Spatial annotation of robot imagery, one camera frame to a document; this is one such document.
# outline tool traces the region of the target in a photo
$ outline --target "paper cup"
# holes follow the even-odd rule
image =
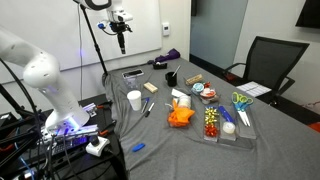
[[[141,92],[138,90],[130,91],[127,94],[127,98],[131,104],[134,111],[139,111],[141,109]]]

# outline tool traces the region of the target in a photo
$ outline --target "white paper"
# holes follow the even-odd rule
[[[241,86],[237,86],[237,88],[250,94],[253,97],[257,97],[271,91],[270,88],[262,86],[261,84],[258,84],[253,81]]]

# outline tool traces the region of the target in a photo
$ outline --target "scissors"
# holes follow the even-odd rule
[[[248,98],[237,92],[232,93],[232,102],[240,115],[240,118],[245,126],[250,126],[250,121],[246,113],[246,108],[253,103],[252,98]]]

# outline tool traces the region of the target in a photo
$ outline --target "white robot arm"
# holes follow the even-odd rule
[[[0,58],[24,67],[25,83],[38,89],[52,104],[54,110],[45,125],[48,132],[77,131],[87,123],[89,114],[68,88],[52,55],[0,26]]]
[[[100,11],[107,10],[107,22],[120,23],[133,19],[132,15],[125,12],[122,7],[122,0],[74,0],[88,9]]]
[[[128,24],[125,24],[127,21],[133,19],[132,15],[125,12],[122,7],[122,0],[74,0],[75,2],[83,5],[88,9],[95,11],[100,11],[102,9],[107,10],[108,19],[102,20],[98,23],[98,27],[104,31],[107,27],[107,23],[110,23],[109,26],[111,30],[116,33],[118,37],[119,46],[121,53],[125,54],[125,40],[123,32],[131,31],[131,28]]]

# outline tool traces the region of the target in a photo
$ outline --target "gray table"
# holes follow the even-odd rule
[[[247,148],[209,142],[203,139],[205,105],[192,96],[196,113],[186,128],[172,128],[167,123],[172,88],[166,85],[165,73],[178,65],[177,89],[189,90],[185,79],[202,74],[218,94],[220,104],[230,106],[235,87],[209,72],[182,59],[168,62],[168,69],[153,70],[151,65],[110,72],[106,80],[106,96],[114,101],[113,118],[118,121],[116,133],[124,151],[130,179],[320,179],[320,135],[268,106],[258,99],[251,106],[257,139]],[[133,111],[126,98],[128,89],[122,72],[142,69],[138,77],[143,97],[151,97],[154,108],[148,118]],[[151,82],[155,94],[142,84]],[[146,146],[138,152],[131,149]]]

